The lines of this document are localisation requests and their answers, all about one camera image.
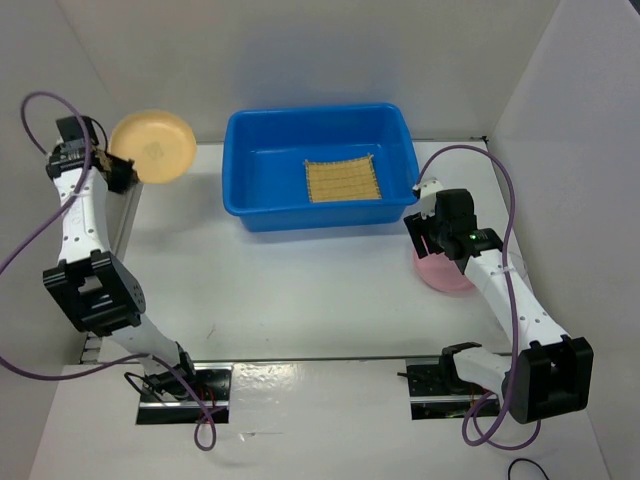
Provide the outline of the pink plastic plate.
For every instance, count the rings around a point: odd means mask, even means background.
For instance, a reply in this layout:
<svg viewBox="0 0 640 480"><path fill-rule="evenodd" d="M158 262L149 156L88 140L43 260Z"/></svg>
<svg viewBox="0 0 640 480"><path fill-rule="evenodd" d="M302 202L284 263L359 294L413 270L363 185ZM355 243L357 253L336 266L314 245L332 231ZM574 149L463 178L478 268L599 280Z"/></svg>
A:
<svg viewBox="0 0 640 480"><path fill-rule="evenodd" d="M443 253L432 253L419 258L413 253L414 270L421 280L430 288L441 293L464 293L475 289L475 286L458 270L457 265Z"/></svg>

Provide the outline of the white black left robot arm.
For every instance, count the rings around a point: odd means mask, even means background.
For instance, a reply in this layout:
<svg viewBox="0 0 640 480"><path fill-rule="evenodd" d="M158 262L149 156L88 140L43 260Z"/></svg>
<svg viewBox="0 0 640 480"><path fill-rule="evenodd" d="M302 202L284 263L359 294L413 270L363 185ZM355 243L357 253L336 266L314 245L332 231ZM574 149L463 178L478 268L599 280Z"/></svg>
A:
<svg viewBox="0 0 640 480"><path fill-rule="evenodd" d="M134 163L100 147L90 117L63 117L56 126L61 138L46 172L65 211L61 250L56 266L43 273L44 287L78 331L137 356L148 391L188 399L199 375L180 344L148 318L143 289L108 238L107 195L138 184Z"/></svg>

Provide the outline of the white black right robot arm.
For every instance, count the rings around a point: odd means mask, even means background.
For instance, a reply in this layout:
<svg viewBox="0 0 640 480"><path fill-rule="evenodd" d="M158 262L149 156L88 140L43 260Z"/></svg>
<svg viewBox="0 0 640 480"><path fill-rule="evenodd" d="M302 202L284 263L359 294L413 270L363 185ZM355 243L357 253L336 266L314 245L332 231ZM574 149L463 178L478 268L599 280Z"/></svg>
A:
<svg viewBox="0 0 640 480"><path fill-rule="evenodd" d="M545 311L513 267L500 236L477 225L466 189L437 180L414 187L417 213L404 224L419 258L442 254L483 296L511 344L514 359L476 342L443 349L438 381L450 393L476 384L494 393L511 417L528 424L586 408L594 351Z"/></svg>

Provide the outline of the square bamboo woven tray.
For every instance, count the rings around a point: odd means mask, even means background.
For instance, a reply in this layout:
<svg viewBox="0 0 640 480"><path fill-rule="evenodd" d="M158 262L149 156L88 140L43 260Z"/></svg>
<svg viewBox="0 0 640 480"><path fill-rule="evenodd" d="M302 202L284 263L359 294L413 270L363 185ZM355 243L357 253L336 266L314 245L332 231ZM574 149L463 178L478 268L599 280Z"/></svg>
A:
<svg viewBox="0 0 640 480"><path fill-rule="evenodd" d="M311 203L380 200L374 155L331 162L304 162Z"/></svg>

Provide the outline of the blue plastic bin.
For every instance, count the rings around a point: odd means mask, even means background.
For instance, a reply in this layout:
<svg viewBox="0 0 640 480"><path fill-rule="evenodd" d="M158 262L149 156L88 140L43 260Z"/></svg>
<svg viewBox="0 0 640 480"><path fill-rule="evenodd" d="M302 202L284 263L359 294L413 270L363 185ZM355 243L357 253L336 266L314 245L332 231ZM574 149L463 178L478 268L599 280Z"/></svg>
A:
<svg viewBox="0 0 640 480"><path fill-rule="evenodd" d="M417 176L389 103L245 110L227 126L223 204L251 232L393 223Z"/></svg>

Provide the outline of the orange plastic plate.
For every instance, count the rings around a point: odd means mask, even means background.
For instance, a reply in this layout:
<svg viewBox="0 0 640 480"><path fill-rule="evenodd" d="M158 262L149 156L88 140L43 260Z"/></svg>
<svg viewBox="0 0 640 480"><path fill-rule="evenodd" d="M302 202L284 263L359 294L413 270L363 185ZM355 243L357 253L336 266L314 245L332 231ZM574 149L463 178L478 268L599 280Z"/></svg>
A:
<svg viewBox="0 0 640 480"><path fill-rule="evenodd" d="M108 152L132 160L143 184L166 184L184 175L194 162L197 144L189 124L164 110L126 116L113 129Z"/></svg>

